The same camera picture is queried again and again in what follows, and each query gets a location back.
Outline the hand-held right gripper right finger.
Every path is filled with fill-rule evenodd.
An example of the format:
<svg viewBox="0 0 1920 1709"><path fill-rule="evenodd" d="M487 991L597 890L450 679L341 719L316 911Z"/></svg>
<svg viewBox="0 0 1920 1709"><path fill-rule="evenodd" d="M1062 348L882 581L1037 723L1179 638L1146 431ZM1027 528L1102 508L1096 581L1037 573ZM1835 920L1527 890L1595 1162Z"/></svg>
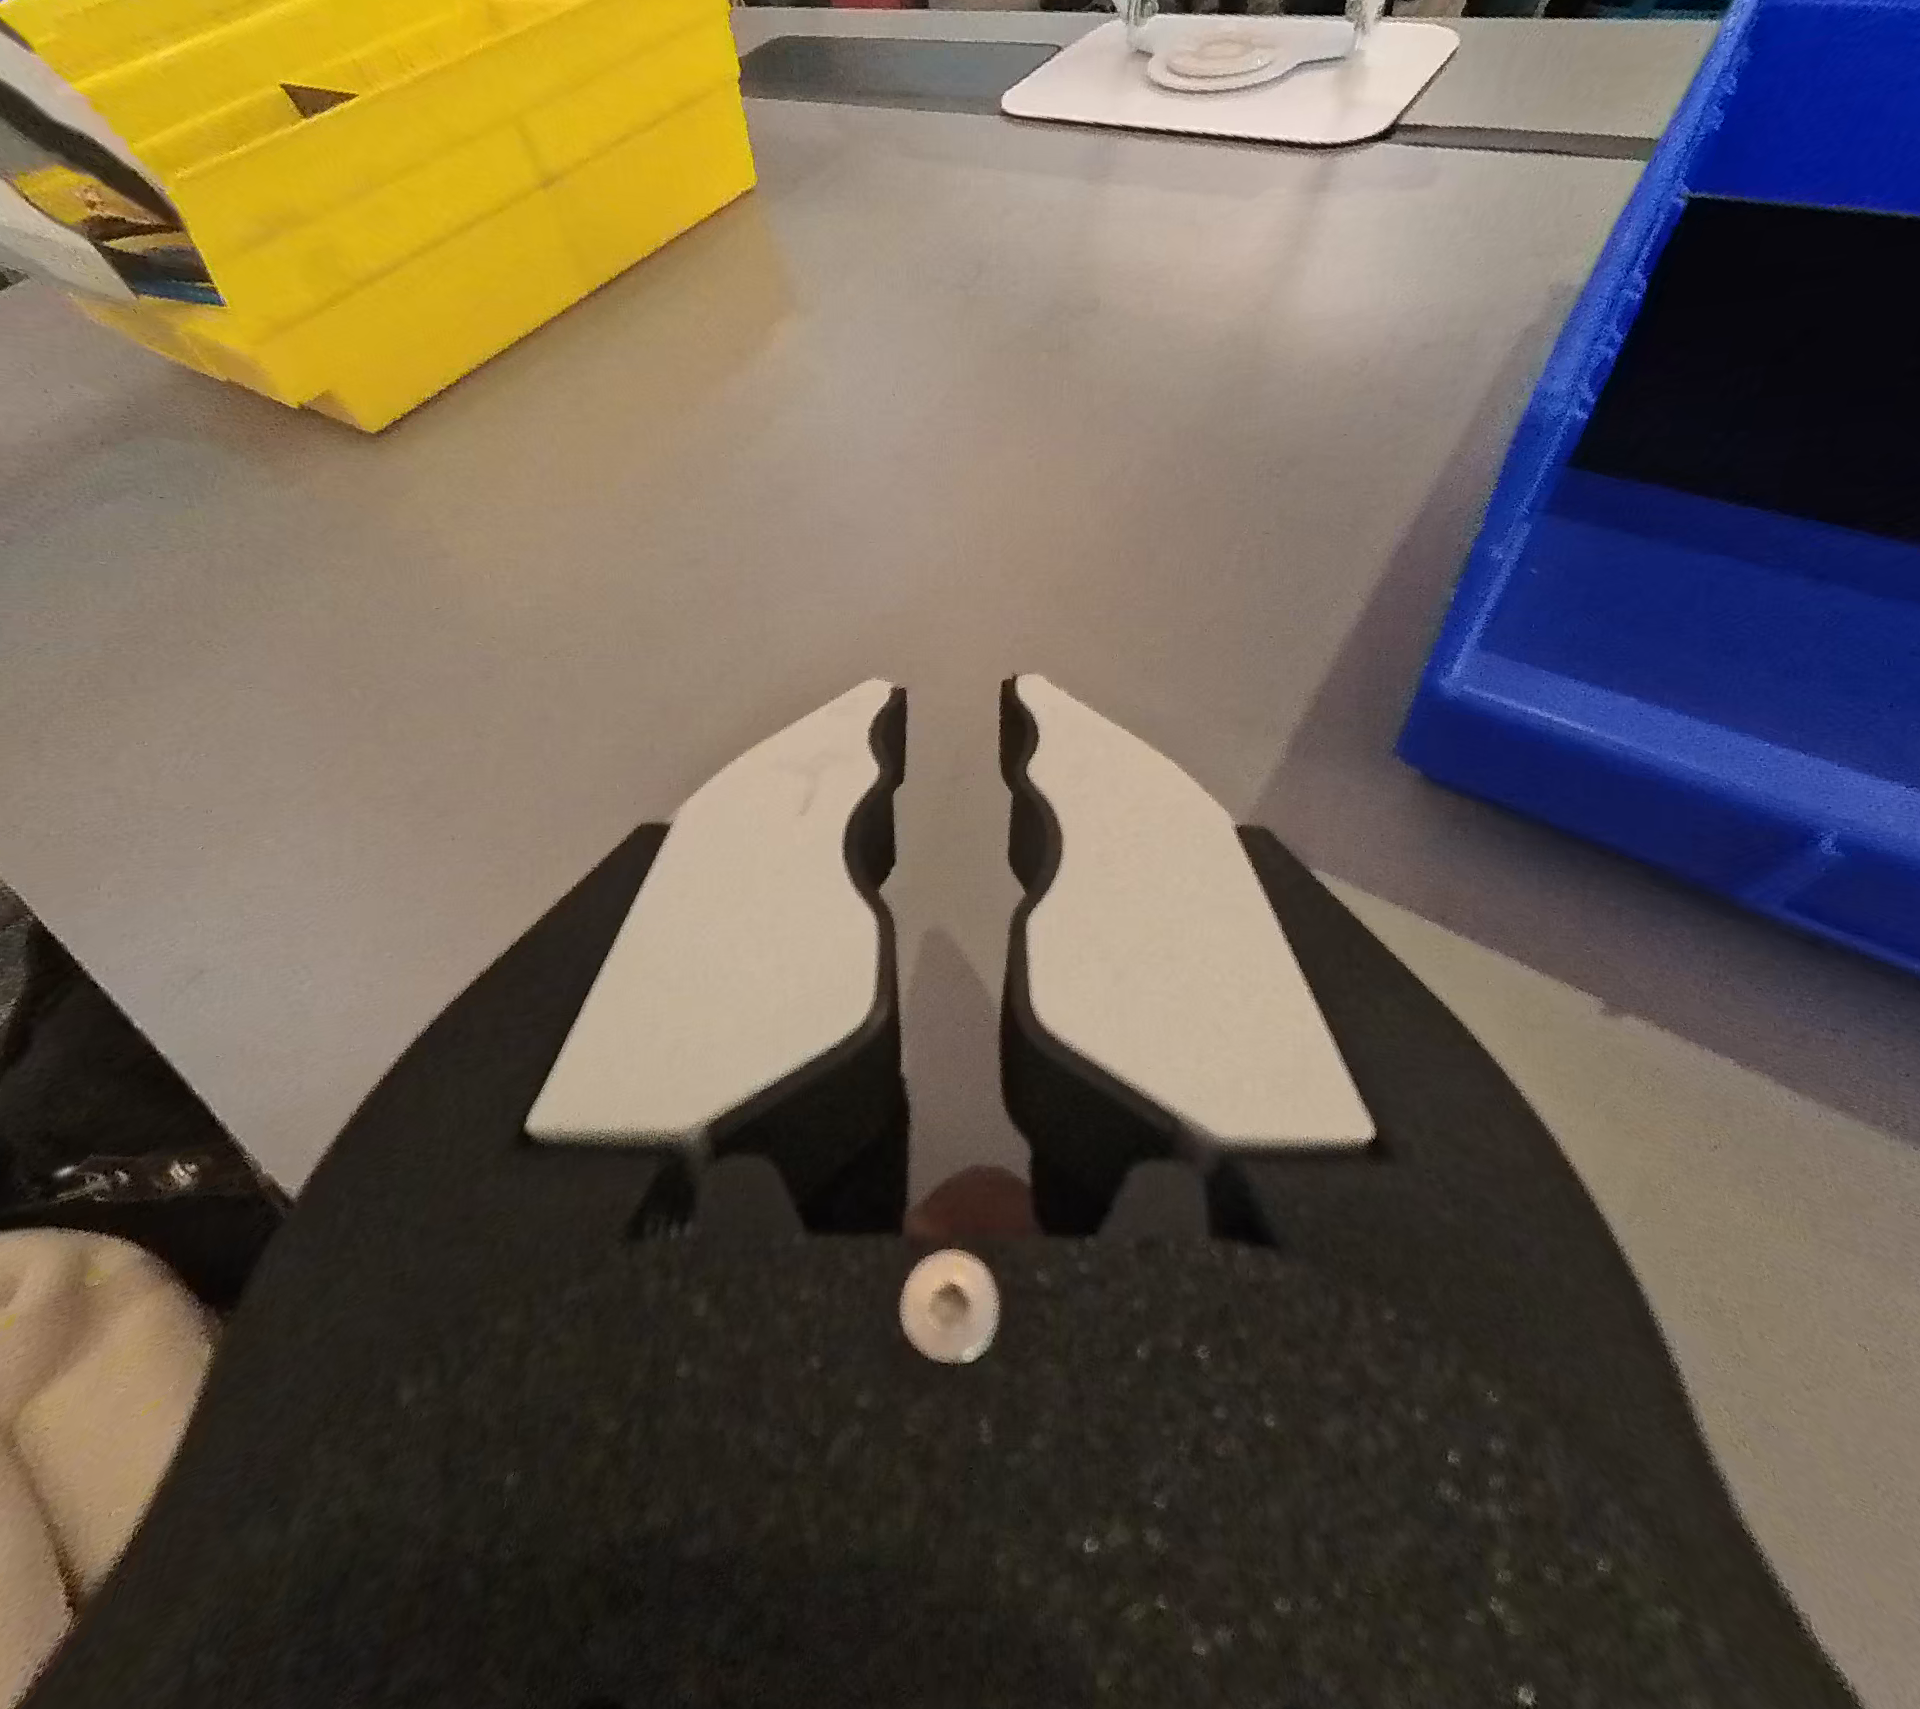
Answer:
<svg viewBox="0 0 1920 1709"><path fill-rule="evenodd" d="M1359 1162L1375 1117L1238 822L1047 671L998 684L1009 871L998 1083L1047 1238L1096 1238L1135 1166Z"/></svg>

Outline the dark cloth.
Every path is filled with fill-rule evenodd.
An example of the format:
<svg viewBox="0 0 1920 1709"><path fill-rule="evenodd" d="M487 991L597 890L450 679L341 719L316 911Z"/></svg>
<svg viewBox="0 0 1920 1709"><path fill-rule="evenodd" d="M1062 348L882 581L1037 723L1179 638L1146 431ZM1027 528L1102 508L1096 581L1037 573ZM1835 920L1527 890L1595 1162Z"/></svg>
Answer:
<svg viewBox="0 0 1920 1709"><path fill-rule="evenodd" d="M287 1192L0 890L0 1231L132 1244L229 1314L283 1215Z"/></svg>

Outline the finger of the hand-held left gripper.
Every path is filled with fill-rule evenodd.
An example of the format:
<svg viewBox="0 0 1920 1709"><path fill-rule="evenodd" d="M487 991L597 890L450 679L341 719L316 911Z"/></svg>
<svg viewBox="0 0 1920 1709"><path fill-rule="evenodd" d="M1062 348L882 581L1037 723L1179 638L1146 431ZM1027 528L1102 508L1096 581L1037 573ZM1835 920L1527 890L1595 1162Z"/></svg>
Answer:
<svg viewBox="0 0 1920 1709"><path fill-rule="evenodd" d="M132 158L132 141L66 90L34 43L0 38L0 116L22 149L40 162L64 162L145 216L181 233L181 206L163 179Z"/></svg>
<svg viewBox="0 0 1920 1709"><path fill-rule="evenodd" d="M0 188L0 270L64 294L115 294L100 241L40 210L15 179Z"/></svg>

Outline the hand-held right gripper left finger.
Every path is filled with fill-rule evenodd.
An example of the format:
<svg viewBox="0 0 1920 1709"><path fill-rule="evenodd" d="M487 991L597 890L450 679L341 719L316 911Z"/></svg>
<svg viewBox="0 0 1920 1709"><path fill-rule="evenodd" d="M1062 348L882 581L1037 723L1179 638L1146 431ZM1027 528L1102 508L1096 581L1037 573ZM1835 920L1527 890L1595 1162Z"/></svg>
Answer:
<svg viewBox="0 0 1920 1709"><path fill-rule="evenodd" d="M859 679L718 766L522 1117L536 1147L640 1147L697 1174L765 1162L816 1238L899 1238L906 684Z"/></svg>

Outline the blue plastic storage bin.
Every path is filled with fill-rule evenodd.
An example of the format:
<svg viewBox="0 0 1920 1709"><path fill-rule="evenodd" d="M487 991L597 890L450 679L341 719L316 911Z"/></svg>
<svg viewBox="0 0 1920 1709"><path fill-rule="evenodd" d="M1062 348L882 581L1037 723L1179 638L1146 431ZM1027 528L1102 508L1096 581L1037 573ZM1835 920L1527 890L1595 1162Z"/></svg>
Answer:
<svg viewBox="0 0 1920 1709"><path fill-rule="evenodd" d="M1395 757L1920 969L1920 544L1579 473L1694 194L1920 210L1920 0L1732 0L1485 497Z"/></svg>

